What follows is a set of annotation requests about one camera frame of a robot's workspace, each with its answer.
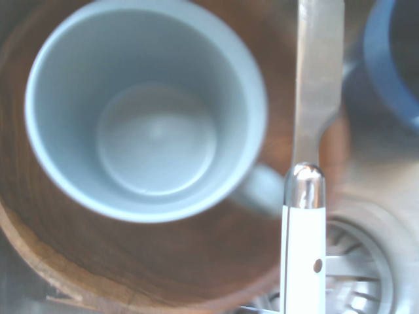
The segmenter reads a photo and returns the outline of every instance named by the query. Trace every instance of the knife handle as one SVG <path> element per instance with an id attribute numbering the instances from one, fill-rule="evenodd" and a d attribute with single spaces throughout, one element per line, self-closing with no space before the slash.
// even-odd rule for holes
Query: knife handle
<path id="1" fill-rule="evenodd" d="M 325 208 L 283 207 L 281 314 L 325 313 Z"/>
<path id="2" fill-rule="evenodd" d="M 282 207 L 281 314 L 325 313 L 325 177 L 314 164 L 292 167 Z"/>

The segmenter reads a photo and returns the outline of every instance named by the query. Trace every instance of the stainless steel blade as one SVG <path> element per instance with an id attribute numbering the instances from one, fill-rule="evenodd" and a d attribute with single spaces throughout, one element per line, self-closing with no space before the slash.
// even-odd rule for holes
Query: stainless steel blade
<path id="1" fill-rule="evenodd" d="M 318 165 L 321 135 L 340 105 L 343 38 L 344 0 L 299 0 L 293 166 Z"/>

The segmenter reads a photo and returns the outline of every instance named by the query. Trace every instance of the mug bottom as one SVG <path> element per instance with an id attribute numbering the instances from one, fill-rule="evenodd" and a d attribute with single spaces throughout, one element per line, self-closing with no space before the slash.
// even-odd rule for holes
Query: mug bottom
<path id="1" fill-rule="evenodd" d="M 121 91 L 103 111 L 98 155 L 119 185 L 143 195 L 167 195 L 195 183 L 209 168 L 217 139 L 203 103 L 169 84 Z"/>

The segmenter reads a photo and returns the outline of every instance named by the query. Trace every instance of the wooden surface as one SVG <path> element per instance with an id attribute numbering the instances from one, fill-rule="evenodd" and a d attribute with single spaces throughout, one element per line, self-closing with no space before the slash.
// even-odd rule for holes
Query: wooden surface
<path id="1" fill-rule="evenodd" d="M 109 313 L 213 313 L 268 290 L 279 279 L 279 220 L 224 201 L 177 222 L 131 224 L 82 208 L 45 175 L 27 140 L 24 91 L 42 43 L 83 1 L 58 2 L 34 11 L 0 51 L 0 225 L 15 249 L 76 302 Z M 270 100 L 261 161 L 285 175 L 291 162 L 295 51 L 270 26 L 273 2 L 199 3 L 229 24 L 256 57 Z M 321 144 L 329 201 L 348 143 L 341 117 Z"/>

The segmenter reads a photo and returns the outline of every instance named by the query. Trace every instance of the knife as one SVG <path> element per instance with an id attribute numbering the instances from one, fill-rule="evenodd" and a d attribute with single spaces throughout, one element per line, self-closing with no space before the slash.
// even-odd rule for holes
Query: knife
<path id="1" fill-rule="evenodd" d="M 321 135 L 340 106 L 344 0 L 299 0 L 293 157 L 282 209 L 281 314 L 325 313 Z"/>

